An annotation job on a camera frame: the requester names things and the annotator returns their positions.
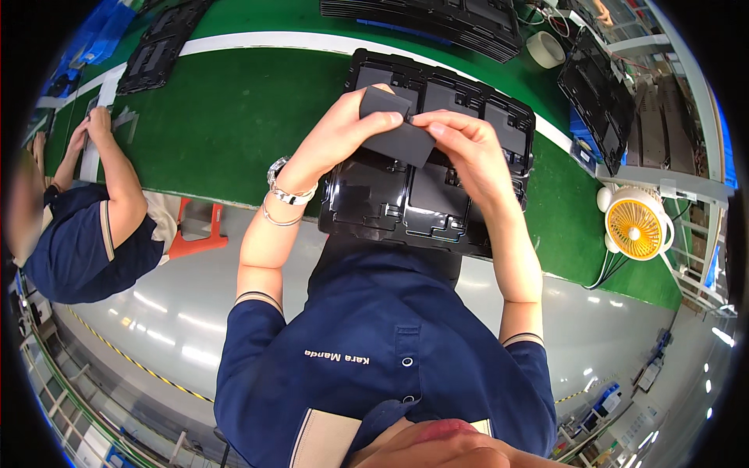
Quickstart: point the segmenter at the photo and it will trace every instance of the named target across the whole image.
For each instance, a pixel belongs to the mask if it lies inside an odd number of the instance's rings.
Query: lips
[[[413,444],[428,442],[430,440],[445,440],[459,434],[473,434],[478,432],[475,427],[462,419],[441,419],[426,425]]]

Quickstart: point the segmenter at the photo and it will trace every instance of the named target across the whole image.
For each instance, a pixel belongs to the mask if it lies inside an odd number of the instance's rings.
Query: workbench
[[[47,175],[54,175],[103,77],[127,61],[151,19],[137,19],[110,58],[83,70],[80,92],[55,116]],[[500,64],[459,46],[323,18],[315,0],[220,0],[198,24],[165,87],[116,97],[112,117],[127,110],[138,119],[134,131],[131,121],[115,138],[144,189],[257,207],[268,166],[292,154],[340,95],[346,54],[357,46],[437,62],[531,106],[537,116],[525,213],[531,240],[546,274],[581,285],[598,278],[605,253],[604,217],[595,203],[601,184],[568,155],[569,103],[557,87],[559,69],[540,67],[525,49]],[[97,179],[104,182],[101,168]],[[311,203],[306,214],[316,216],[319,207]],[[658,257],[629,261],[601,288],[674,311],[682,297]]]

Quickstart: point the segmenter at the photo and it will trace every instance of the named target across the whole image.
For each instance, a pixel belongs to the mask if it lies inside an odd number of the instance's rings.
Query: wristwatch
[[[279,172],[290,159],[290,156],[284,156],[270,165],[270,167],[268,168],[268,186],[270,187],[270,192],[273,193],[277,199],[283,201],[284,203],[294,205],[305,204],[308,201],[312,200],[312,197],[315,196],[315,191],[318,189],[317,182],[315,182],[315,186],[312,187],[309,191],[299,195],[286,193],[276,185],[276,177],[278,177]]]

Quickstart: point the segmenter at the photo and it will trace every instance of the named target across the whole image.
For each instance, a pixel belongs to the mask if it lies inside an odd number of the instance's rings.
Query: navy blue polo shirt
[[[557,416],[540,344],[503,347],[447,280],[400,252],[323,275],[289,325],[260,300],[228,316],[214,412],[251,466],[291,466],[308,410],[363,420],[349,454],[402,416],[488,419],[493,437],[549,454]]]
[[[164,242],[151,239],[148,217],[117,249],[109,230],[109,194],[93,183],[44,193],[52,221],[42,231],[23,272],[50,301],[94,303],[124,291],[159,264]]]

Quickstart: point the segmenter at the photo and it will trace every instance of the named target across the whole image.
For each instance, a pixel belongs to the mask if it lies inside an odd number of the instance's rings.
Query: stool
[[[191,201],[190,198],[182,198],[182,202],[180,203],[180,213],[177,217],[178,220],[182,219],[182,212]],[[213,212],[210,217],[210,235],[208,237],[197,240],[185,240],[184,237],[182,237],[182,230],[178,229],[177,236],[174,241],[172,241],[172,247],[170,247],[167,252],[169,259],[171,260],[178,257],[184,257],[185,255],[192,255],[198,252],[203,252],[204,250],[226,247],[229,238],[222,236],[219,233],[221,230],[221,209],[222,206],[220,204],[213,204]]]

